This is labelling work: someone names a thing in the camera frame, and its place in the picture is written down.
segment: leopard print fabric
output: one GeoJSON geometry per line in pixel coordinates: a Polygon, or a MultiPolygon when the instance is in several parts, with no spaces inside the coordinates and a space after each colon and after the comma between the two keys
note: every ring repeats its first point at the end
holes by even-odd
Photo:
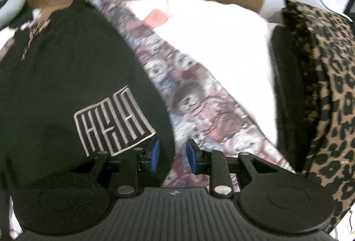
{"type": "Polygon", "coordinates": [[[309,54],[306,86],[320,106],[312,108],[318,122],[303,173],[333,194],[330,232],[355,199],[355,37],[346,19],[299,1],[286,0],[283,15],[300,39],[295,48],[309,54]]]}

